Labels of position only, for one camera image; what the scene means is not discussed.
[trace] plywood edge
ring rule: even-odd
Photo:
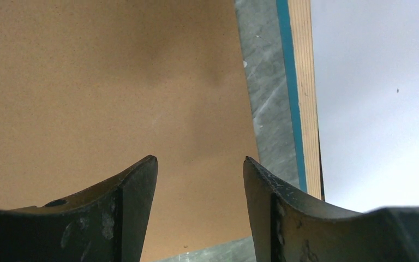
[[[314,79],[314,52],[309,0],[288,0],[294,47],[298,103],[307,192],[321,199],[319,129]]]

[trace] black spot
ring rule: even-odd
[[[61,206],[65,205],[67,201],[65,199],[57,199],[47,203],[44,207],[51,207],[51,206]]]

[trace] scratched metal surface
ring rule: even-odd
[[[276,0],[235,0],[260,163],[298,187]],[[252,237],[160,262],[256,262]]]

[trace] blue edge strip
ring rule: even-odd
[[[298,179],[300,181],[300,189],[307,193],[306,166],[304,165],[303,136],[301,133],[300,101],[298,100],[298,85],[296,82],[295,55],[293,53],[293,35],[291,32],[288,0],[277,0],[277,13],[279,16],[280,37],[282,38],[286,85],[290,100]]]

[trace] metal clamp jaw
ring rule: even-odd
[[[148,156],[43,207],[0,210],[0,261],[140,261],[157,172]],[[249,157],[244,183],[258,262],[419,261],[419,208],[341,209]]]
[[[244,162],[258,262],[419,261],[419,207],[361,214],[316,199]]]
[[[0,210],[0,261],[139,261],[157,173],[148,156],[43,207]]]

